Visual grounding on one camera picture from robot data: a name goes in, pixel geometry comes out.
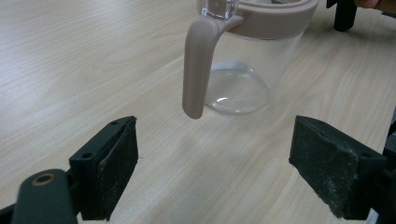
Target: beige handle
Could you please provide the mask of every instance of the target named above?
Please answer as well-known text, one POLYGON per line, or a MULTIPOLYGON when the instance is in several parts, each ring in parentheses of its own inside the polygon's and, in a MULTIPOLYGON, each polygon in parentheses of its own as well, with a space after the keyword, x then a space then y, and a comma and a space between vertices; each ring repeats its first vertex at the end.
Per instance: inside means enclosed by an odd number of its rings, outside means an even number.
POLYGON ((239 16, 220 21, 201 15, 191 23, 184 51, 182 103, 184 112, 190 118, 199 119, 204 112, 213 52, 220 36, 243 21, 239 16))

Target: black object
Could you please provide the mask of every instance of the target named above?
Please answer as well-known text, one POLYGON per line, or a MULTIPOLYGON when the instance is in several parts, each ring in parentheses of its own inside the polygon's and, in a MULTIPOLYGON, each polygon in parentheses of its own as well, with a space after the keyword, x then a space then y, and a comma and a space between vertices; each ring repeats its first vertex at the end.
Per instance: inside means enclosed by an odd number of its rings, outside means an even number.
POLYGON ((15 204, 0 211, 0 223, 77 223, 110 219, 137 164, 135 117, 117 119, 70 159, 70 170, 47 170, 21 184, 15 204))
POLYGON ((396 223, 395 154, 381 155, 317 119, 298 116, 290 163, 337 217, 396 223))
POLYGON ((356 11, 353 0, 327 0, 326 8, 330 8, 337 4, 334 18, 334 30, 344 32, 352 28, 355 22, 356 11))

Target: clear knob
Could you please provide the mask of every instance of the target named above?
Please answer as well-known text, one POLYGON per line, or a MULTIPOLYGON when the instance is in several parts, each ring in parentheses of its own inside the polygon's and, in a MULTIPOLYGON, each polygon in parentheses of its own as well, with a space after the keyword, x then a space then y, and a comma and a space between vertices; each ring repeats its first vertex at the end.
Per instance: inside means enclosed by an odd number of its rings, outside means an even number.
POLYGON ((202 15, 228 21, 238 8, 239 0, 202 0, 202 15))

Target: transparent jug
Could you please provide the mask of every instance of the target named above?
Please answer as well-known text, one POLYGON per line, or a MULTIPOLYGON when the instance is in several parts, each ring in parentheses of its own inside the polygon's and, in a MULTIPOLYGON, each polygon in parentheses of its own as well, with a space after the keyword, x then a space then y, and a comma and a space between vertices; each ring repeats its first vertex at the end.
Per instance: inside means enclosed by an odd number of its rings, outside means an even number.
POLYGON ((269 105, 318 0, 198 0, 186 38, 183 109, 227 114, 269 105))

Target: wooden table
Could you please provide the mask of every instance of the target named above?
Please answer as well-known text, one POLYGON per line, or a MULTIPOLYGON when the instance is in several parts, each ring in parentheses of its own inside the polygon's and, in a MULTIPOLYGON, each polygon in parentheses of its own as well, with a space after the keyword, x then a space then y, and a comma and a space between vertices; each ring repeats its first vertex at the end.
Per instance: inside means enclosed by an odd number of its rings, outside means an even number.
POLYGON ((345 223, 288 163, 294 118, 381 151, 396 105, 396 20, 359 9, 338 33, 324 4, 269 109, 206 108, 193 120, 181 91, 195 0, 2 1, 0 207, 26 177, 68 169, 107 123, 135 115, 140 159, 110 223, 345 223))

